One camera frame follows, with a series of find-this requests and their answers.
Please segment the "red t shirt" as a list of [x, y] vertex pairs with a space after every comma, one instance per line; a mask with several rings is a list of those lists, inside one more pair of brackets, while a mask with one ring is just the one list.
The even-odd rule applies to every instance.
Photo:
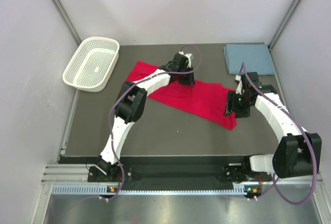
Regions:
[[237, 124], [235, 114], [225, 116], [229, 91], [220, 83], [196, 80], [195, 85], [182, 85], [176, 81], [156, 90], [149, 98], [232, 130]]

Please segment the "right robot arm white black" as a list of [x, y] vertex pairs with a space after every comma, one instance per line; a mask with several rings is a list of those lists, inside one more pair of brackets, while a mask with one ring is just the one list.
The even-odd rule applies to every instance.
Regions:
[[319, 166], [322, 139], [317, 133], [299, 128], [288, 116], [289, 112], [272, 85], [263, 85], [256, 72], [236, 75], [236, 91], [229, 91], [225, 116], [248, 118], [256, 108], [275, 133], [278, 146], [274, 154], [245, 156], [242, 176], [251, 181], [260, 172], [276, 174], [279, 178], [313, 174]]

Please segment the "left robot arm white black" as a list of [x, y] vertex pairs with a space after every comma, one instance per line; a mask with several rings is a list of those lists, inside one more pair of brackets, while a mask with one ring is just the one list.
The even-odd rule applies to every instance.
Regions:
[[147, 97], [160, 88], [177, 81], [183, 85], [194, 85], [193, 54], [180, 51], [166, 65], [160, 66], [153, 73], [137, 81], [126, 81], [111, 108], [112, 125], [108, 141], [99, 155], [96, 167], [106, 181], [117, 176], [119, 158], [126, 137], [145, 108]]

